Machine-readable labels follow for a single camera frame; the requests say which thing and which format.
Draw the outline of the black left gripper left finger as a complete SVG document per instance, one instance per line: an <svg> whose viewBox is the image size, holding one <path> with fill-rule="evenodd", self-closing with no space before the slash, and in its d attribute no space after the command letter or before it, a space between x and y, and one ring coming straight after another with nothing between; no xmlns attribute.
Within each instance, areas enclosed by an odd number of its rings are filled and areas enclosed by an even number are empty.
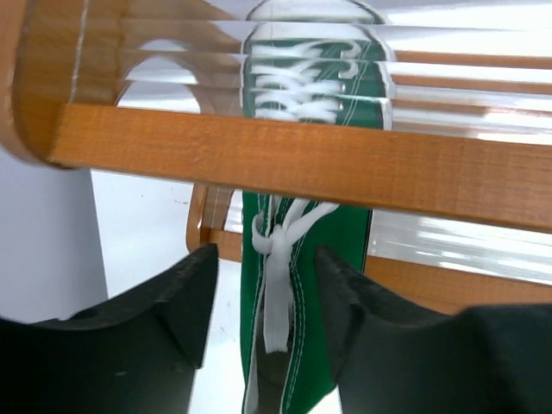
<svg viewBox="0 0 552 414"><path fill-rule="evenodd" d="M69 319L3 319L2 412L187 412L217 274L217 247L206 244Z"/></svg>

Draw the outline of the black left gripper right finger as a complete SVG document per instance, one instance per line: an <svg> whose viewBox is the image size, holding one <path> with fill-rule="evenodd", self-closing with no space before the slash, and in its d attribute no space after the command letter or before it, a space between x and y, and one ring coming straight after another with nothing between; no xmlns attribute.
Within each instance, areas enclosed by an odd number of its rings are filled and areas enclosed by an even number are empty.
<svg viewBox="0 0 552 414"><path fill-rule="evenodd" d="M551 307L412 303L330 248L315 257L332 380L346 413L548 413Z"/></svg>

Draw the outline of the green sneaker white laces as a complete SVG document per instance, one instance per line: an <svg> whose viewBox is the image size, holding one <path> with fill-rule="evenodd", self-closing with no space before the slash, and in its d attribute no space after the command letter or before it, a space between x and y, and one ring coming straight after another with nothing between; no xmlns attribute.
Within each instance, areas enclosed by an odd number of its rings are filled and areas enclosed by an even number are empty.
<svg viewBox="0 0 552 414"><path fill-rule="evenodd" d="M315 256L321 245L357 268L370 210L319 199L329 153L303 123L388 130L394 52L375 34L386 16L364 1L263 1L242 43L241 106L284 123L258 162L281 185L242 195L241 363L246 413L306 413L334 389Z"/></svg>

